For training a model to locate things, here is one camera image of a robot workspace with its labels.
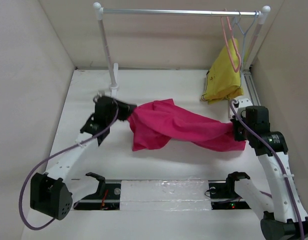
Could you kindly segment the pink trousers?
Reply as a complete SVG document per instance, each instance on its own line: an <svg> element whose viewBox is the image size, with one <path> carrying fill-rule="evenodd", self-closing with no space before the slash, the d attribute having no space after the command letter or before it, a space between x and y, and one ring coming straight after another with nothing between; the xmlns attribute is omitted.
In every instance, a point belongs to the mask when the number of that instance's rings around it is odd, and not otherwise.
<svg viewBox="0 0 308 240"><path fill-rule="evenodd" d="M195 114L176 106L172 99L142 104L128 121L134 152L161 149L172 139L216 152L244 151L246 146L244 140L235 141L232 123Z"/></svg>

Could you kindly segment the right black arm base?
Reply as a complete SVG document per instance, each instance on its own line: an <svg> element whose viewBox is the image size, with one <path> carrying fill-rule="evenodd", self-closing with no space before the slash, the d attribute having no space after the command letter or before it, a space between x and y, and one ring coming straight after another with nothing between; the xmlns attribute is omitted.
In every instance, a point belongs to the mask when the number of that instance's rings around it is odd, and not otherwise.
<svg viewBox="0 0 308 240"><path fill-rule="evenodd" d="M209 180L205 196L211 200L211 210L249 210L246 201L235 190L235 183L241 179L250 179L245 172L228 174L225 180Z"/></svg>

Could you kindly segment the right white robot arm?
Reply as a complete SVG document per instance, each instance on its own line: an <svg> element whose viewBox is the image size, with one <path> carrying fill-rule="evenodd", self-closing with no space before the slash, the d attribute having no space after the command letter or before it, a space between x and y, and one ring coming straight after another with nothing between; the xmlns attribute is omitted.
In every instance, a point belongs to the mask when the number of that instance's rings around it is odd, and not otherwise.
<svg viewBox="0 0 308 240"><path fill-rule="evenodd" d="M271 131L269 110L248 98L232 99L231 122L236 141L248 141L264 170L270 192L260 191L244 172L234 172L225 184L226 194L242 197L260 220L267 240L305 240L308 213L302 205L289 166L286 140Z"/></svg>

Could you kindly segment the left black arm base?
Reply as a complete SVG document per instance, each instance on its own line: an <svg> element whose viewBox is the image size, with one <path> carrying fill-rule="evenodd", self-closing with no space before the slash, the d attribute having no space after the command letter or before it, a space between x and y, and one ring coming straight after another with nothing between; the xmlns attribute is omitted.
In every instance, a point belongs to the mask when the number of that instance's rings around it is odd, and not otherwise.
<svg viewBox="0 0 308 240"><path fill-rule="evenodd" d="M98 181L97 190L73 205L74 210L115 211L120 210L121 180L106 180L96 173L88 172L88 177Z"/></svg>

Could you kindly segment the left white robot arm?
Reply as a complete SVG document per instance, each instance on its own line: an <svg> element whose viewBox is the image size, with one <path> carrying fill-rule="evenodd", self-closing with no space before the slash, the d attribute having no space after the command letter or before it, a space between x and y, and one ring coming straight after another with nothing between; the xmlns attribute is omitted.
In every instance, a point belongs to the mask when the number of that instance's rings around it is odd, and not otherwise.
<svg viewBox="0 0 308 240"><path fill-rule="evenodd" d="M74 146L62 150L60 159L45 173L36 173L30 180L30 207L53 219L64 219L73 205L87 196L105 194L105 177L83 169L88 154L98 149L116 121L126 121L136 109L117 99L101 96L95 100L94 113L80 129Z"/></svg>

